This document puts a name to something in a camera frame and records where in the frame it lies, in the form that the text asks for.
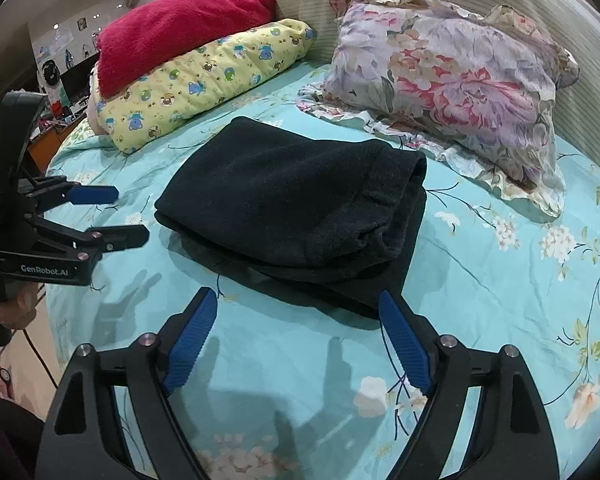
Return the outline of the person's left hand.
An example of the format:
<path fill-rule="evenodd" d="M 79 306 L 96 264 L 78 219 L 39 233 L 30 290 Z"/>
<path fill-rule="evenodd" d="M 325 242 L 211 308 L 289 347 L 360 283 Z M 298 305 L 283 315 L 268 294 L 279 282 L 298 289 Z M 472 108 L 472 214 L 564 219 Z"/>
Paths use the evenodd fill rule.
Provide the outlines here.
<path fill-rule="evenodd" d="M 0 302 L 0 325 L 9 330 L 24 330 L 36 318 L 38 284 L 17 282 L 16 296 Z"/>

